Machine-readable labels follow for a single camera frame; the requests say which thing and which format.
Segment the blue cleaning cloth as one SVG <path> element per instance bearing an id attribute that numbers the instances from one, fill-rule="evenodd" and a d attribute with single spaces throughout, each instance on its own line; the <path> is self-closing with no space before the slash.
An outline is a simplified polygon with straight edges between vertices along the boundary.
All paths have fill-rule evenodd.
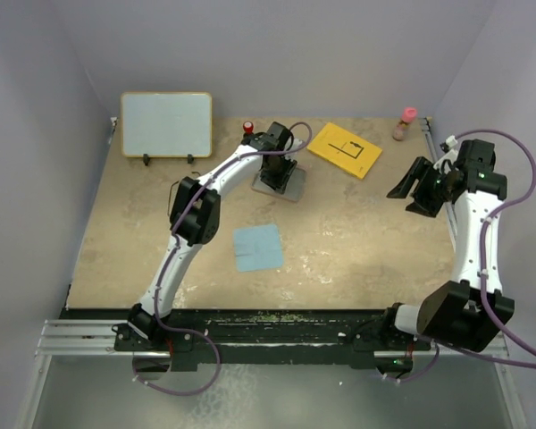
<path id="1" fill-rule="evenodd" d="M 233 246 L 240 273 L 277 269 L 283 265 L 280 234 L 274 223 L 236 229 Z"/>

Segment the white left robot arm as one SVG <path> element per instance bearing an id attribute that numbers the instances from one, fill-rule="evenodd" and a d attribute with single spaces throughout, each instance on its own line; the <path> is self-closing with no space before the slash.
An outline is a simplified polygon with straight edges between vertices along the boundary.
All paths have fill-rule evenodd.
<path id="1" fill-rule="evenodd" d="M 309 143 L 295 137 L 293 127 L 273 122 L 266 131 L 246 133 L 234 152 L 210 172 L 180 181 L 163 260 L 128 316 L 127 325 L 144 349 L 163 346 L 167 330 L 164 318 L 172 311 L 176 292 L 193 259 L 219 230 L 223 198 L 254 175 L 271 190 L 284 193 L 297 167 L 295 154 Z"/>

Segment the pink glasses case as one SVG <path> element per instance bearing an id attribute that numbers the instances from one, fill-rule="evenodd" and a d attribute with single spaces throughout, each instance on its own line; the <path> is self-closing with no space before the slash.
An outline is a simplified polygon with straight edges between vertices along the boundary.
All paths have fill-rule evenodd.
<path id="1" fill-rule="evenodd" d="M 273 198 L 279 198 L 289 202 L 297 203 L 304 194 L 306 184 L 306 170 L 297 167 L 291 174 L 287 187 L 283 193 L 278 193 L 263 182 L 257 174 L 251 182 L 251 189 L 255 192 L 265 194 Z"/>

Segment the metal frame sunglasses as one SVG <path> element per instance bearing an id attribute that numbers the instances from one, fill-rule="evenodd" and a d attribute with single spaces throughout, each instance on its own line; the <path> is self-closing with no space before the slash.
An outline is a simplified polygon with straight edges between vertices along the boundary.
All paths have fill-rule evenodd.
<path id="1" fill-rule="evenodd" d="M 200 176 L 200 172 L 199 171 L 191 171 L 190 172 L 190 176 L 192 176 L 193 178 L 197 178 L 198 176 Z M 172 205 L 173 205 L 173 191 L 175 190 L 175 188 L 180 184 L 182 179 L 180 180 L 176 180 L 174 181 L 170 187 L 169 187 L 169 191 L 168 191 L 168 199 L 167 199 L 167 211 L 166 211 L 166 214 L 169 216 L 172 212 Z"/>

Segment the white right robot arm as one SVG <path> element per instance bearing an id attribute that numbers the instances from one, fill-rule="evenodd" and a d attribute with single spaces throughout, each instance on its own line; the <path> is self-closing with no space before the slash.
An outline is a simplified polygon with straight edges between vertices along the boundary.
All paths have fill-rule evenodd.
<path id="1" fill-rule="evenodd" d="M 411 197 L 408 212 L 434 218 L 444 205 L 454 216 L 455 260 L 450 278 L 420 306 L 397 304 L 394 319 L 379 330 L 381 343 L 401 349 L 411 335 L 429 337 L 473 352 L 497 336 L 515 302 L 504 296 L 498 274 L 498 208 L 507 197 L 507 177 L 494 171 L 494 144 L 449 137 L 436 162 L 419 156 L 388 198 Z"/>

